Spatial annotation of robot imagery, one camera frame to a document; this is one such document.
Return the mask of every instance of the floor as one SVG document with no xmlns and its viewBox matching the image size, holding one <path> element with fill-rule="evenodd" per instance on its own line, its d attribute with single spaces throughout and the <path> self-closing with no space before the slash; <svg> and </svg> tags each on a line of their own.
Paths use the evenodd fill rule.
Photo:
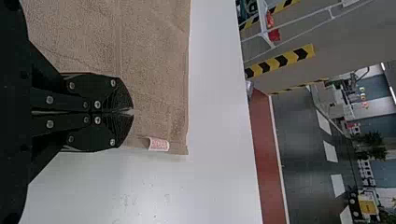
<svg viewBox="0 0 396 224">
<path fill-rule="evenodd" d="M 269 97 L 253 91 L 249 104 L 263 223 L 286 224 Z"/>
<path fill-rule="evenodd" d="M 361 186 L 351 142 L 307 89 L 274 96 L 273 104 L 290 223 L 344 223 L 346 191 Z"/>
<path fill-rule="evenodd" d="M 278 147 L 269 97 L 254 91 L 249 107 L 263 223 L 352 223 L 346 196 L 362 183 L 350 141 L 308 89 L 271 99 Z"/>
</svg>

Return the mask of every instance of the yellow sign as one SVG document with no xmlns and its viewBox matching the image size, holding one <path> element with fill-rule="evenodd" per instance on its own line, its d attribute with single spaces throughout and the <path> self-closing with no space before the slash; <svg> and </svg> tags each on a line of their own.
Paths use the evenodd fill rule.
<svg viewBox="0 0 396 224">
<path fill-rule="evenodd" d="M 361 212 L 368 215 L 376 215 L 376 206 L 374 201 L 361 201 L 359 200 L 359 205 L 361 206 Z"/>
</svg>

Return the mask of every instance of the gray floor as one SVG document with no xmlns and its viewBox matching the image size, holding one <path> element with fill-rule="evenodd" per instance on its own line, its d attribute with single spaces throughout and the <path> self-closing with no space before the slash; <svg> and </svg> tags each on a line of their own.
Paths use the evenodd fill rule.
<svg viewBox="0 0 396 224">
<path fill-rule="evenodd" d="M 341 223 L 346 194 L 335 198 L 331 175 L 342 175 L 346 191 L 361 186 L 351 143 L 332 125 L 319 128 L 308 90 L 273 97 L 290 223 Z M 323 140 L 335 146 L 338 162 L 326 159 Z"/>
</svg>

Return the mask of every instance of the red object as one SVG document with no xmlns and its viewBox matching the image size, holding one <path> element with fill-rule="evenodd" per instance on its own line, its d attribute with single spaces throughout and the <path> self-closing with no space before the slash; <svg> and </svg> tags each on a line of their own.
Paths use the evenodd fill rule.
<svg viewBox="0 0 396 224">
<path fill-rule="evenodd" d="M 280 32 L 278 29 L 275 29 L 273 31 L 271 31 L 270 33 L 268 33 L 268 38 L 271 41 L 279 41 L 280 40 Z"/>
<path fill-rule="evenodd" d="M 271 15 L 271 12 L 269 11 L 267 12 L 266 18 L 267 18 L 267 29 L 273 28 L 275 25 L 275 21 L 274 21 L 274 17 Z"/>
</svg>

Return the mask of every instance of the white floor marking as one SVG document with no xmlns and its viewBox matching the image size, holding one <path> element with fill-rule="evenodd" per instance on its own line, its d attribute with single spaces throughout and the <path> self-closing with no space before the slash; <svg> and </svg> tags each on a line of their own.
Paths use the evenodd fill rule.
<svg viewBox="0 0 396 224">
<path fill-rule="evenodd" d="M 282 189 L 282 196 L 283 196 L 283 206 L 285 207 L 286 224 L 290 224 L 288 201 L 286 199 L 285 183 L 283 181 L 282 161 L 280 160 L 279 144 L 277 142 L 277 135 L 276 135 L 276 124 L 275 124 L 275 116 L 274 116 L 274 106 L 272 104 L 272 97 L 268 96 L 268 100 L 270 105 L 271 121 L 273 125 L 273 133 L 275 139 L 276 158 L 277 158 L 277 166 L 279 168 L 280 187 Z"/>
<path fill-rule="evenodd" d="M 353 224 L 352 215 L 350 214 L 349 205 L 340 214 L 341 224 Z"/>
<path fill-rule="evenodd" d="M 317 111 L 317 115 L 318 115 L 318 121 L 319 121 L 320 128 L 323 129 L 323 131 L 325 131 L 329 135 L 332 135 L 332 130 L 330 129 L 329 121 L 326 118 L 324 118 L 323 115 L 320 114 L 320 112 L 318 112 L 318 111 Z"/>
<path fill-rule="evenodd" d="M 335 147 L 323 141 L 324 150 L 326 152 L 327 161 L 338 162 L 337 153 L 335 152 Z"/>
<path fill-rule="evenodd" d="M 332 189 L 334 190 L 335 197 L 340 196 L 346 191 L 343 177 L 341 175 L 332 175 Z"/>
</svg>

